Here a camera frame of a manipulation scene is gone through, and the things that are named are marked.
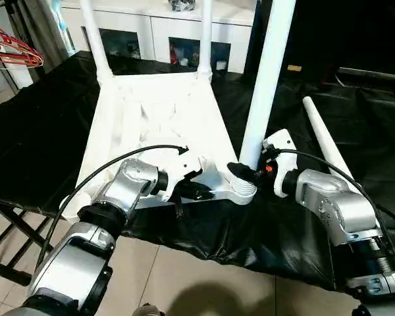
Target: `white chair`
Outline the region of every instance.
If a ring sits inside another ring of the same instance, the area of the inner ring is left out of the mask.
[[[101,86],[78,184],[111,159],[139,147],[157,144],[188,146],[199,156],[203,174],[194,179],[213,189],[214,199],[247,204],[256,187],[236,178],[227,163],[237,162],[211,88],[212,0],[203,0],[202,35],[197,72],[113,76],[105,56],[90,0],[81,0],[97,79]],[[240,162],[256,168],[288,38],[296,0],[274,0],[259,66]],[[164,169],[175,150],[155,149],[141,160]],[[96,176],[68,205],[63,216],[77,221],[76,213],[91,203],[120,164]],[[164,204],[149,196],[137,208]]]

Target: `tile floor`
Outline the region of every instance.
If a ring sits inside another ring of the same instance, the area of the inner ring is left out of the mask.
[[[42,216],[28,214],[37,226]],[[0,232],[8,225],[0,216]],[[69,228],[62,221],[53,244]],[[0,247],[7,262],[24,243],[14,231]],[[39,248],[33,245],[16,266],[32,273]],[[120,238],[111,258],[113,277],[96,315],[131,315],[139,305],[152,303],[167,316],[350,316],[358,302],[344,294],[251,272],[239,267],[201,261],[181,252],[141,240]],[[0,315],[20,305],[25,289],[0,277]]]

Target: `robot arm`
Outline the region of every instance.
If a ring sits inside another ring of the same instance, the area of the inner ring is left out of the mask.
[[[342,279],[338,286],[364,304],[353,315],[395,316],[395,253],[384,242],[369,201],[338,176],[298,170],[295,153],[276,155],[275,149],[295,149],[287,130],[276,132],[262,145],[262,154],[268,157],[267,170],[274,174],[275,194],[280,198],[294,196],[319,218],[328,233],[337,262],[334,272]],[[276,170],[270,166],[272,160],[277,163]],[[249,168],[238,165],[228,167],[244,180],[262,182],[260,171],[252,174]]]
[[[92,204],[79,210],[80,222],[38,267],[23,306],[6,315],[94,315],[113,273],[108,262],[116,240],[140,196],[162,191],[168,200],[181,180],[200,169],[189,151],[164,171],[138,159],[124,160]]]

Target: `white cabinet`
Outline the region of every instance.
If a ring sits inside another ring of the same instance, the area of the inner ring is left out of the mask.
[[[73,45],[77,51],[89,51],[88,39],[85,32],[85,22],[80,9],[62,8],[61,14],[68,27]],[[95,11],[95,20],[103,37],[103,31],[119,31],[125,34],[117,34],[113,32],[112,39],[108,41],[103,39],[104,49],[111,52],[112,44],[117,38],[126,38],[127,41],[136,40],[140,50],[140,58],[147,60],[155,60],[153,53],[151,18],[149,16],[136,14],[121,14],[112,12]],[[127,43],[120,42],[120,46],[127,46]]]
[[[173,12],[167,0],[92,0],[92,6],[106,53],[116,51],[120,54],[120,50],[128,46],[126,42],[136,41],[140,58],[169,63],[172,54],[170,42],[179,43],[183,39],[199,41],[202,1],[197,0],[195,10],[180,13]],[[226,59],[230,72],[244,71],[256,1],[214,0],[214,59]],[[75,49],[90,50],[85,31],[82,30],[84,19],[79,0],[63,0],[61,7]],[[198,43],[193,45],[194,49],[198,49]],[[217,55],[217,50],[222,51],[221,56]]]
[[[170,39],[199,40],[200,22],[171,18],[151,19],[155,60],[170,62]],[[212,42],[230,44],[228,71],[243,73],[248,53],[251,27],[212,23]]]

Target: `black tablecloth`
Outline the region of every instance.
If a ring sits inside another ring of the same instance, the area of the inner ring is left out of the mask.
[[[109,58],[115,74],[192,69]],[[254,82],[214,75],[217,98],[238,154]],[[0,106],[0,201],[53,216],[74,187],[99,94],[90,53],[80,52]],[[287,128],[301,151],[321,156],[302,97],[311,95],[352,174],[375,202],[395,213],[395,95],[282,81],[267,135]],[[322,166],[304,158],[300,168]],[[246,206],[208,201],[135,212],[124,235],[187,251],[201,259],[300,279],[334,290],[330,247],[316,216],[262,190]],[[385,217],[395,239],[395,223]]]

